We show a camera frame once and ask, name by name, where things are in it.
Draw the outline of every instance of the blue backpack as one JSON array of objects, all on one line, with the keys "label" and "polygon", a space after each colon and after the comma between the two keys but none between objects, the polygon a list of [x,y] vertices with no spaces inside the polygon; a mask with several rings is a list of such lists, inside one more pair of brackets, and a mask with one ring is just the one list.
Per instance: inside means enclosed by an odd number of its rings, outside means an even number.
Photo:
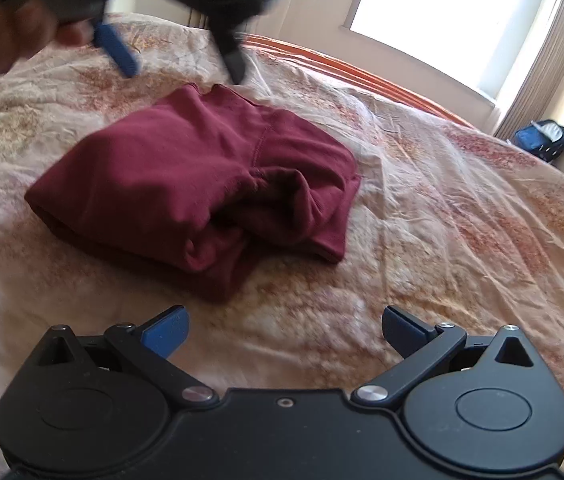
[{"label": "blue backpack", "polygon": [[511,143],[550,163],[564,153],[564,126],[550,119],[532,121],[515,132]]}]

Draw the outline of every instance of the triangular cutout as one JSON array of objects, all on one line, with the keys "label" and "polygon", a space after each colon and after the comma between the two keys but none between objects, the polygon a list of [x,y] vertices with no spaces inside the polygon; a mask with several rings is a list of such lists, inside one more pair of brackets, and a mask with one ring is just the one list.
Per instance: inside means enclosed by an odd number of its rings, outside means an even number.
[{"label": "triangular cutout", "polygon": [[38,363],[40,366],[59,365],[75,361],[73,354],[63,337],[54,337],[49,341]]},{"label": "triangular cutout", "polygon": [[524,346],[516,337],[507,337],[495,358],[498,363],[507,365],[532,367],[532,361],[526,353]]},{"label": "triangular cutout", "polygon": [[95,366],[102,368],[103,370],[110,370],[113,372],[121,372],[122,366],[120,361],[108,350],[100,346],[86,345],[84,347],[86,353],[91,358],[91,361],[95,363]]}]

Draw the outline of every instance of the circular cap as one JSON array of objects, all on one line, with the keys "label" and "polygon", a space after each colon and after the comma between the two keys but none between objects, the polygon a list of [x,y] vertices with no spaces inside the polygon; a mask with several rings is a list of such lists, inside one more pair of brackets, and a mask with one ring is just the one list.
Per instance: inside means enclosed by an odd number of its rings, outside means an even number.
[{"label": "circular cap", "polygon": [[360,399],[367,400],[368,402],[379,402],[389,396],[389,391],[383,386],[377,384],[366,384],[361,386],[355,391]]},{"label": "circular cap", "polygon": [[40,405],[40,416],[58,430],[86,430],[105,424],[113,415],[113,399],[91,388],[71,388],[48,397]]},{"label": "circular cap", "polygon": [[206,402],[213,399],[214,394],[208,386],[189,386],[182,390],[182,397],[189,402]]},{"label": "circular cap", "polygon": [[431,378],[407,396],[404,424],[423,448],[471,471],[553,463],[564,453],[564,394],[529,369],[482,362]]},{"label": "circular cap", "polygon": [[12,384],[0,400],[0,447],[10,460],[85,474],[130,460],[159,436],[169,408],[153,385],[97,367],[63,367],[40,367],[33,384]]},{"label": "circular cap", "polygon": [[524,397],[499,388],[482,388],[463,394],[455,409],[464,422],[486,431],[514,430],[532,413]]}]

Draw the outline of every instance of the floral bedspread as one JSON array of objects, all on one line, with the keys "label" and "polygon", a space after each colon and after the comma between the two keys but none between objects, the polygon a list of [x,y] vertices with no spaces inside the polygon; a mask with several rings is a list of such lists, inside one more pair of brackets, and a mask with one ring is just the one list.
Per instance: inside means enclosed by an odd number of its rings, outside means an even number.
[{"label": "floral bedspread", "polygon": [[226,83],[205,31],[112,19],[140,54],[142,75],[121,78],[92,48],[49,48],[0,78],[0,394],[49,325],[101,333],[176,303],[187,305],[192,327],[172,360],[220,391],[350,390],[399,360],[382,340],[386,304],[478,335],[521,325],[564,387],[564,175],[256,48],[236,91],[312,121],[359,162],[341,264],[272,258],[218,306],[54,238],[23,200],[44,168],[185,82],[203,90]]}]

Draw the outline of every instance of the window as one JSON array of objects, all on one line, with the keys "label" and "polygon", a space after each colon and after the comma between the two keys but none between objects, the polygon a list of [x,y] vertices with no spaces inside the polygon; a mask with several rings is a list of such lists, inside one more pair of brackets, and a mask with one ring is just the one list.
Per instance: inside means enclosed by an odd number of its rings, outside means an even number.
[{"label": "window", "polygon": [[359,0],[350,28],[495,99],[554,0]]}]

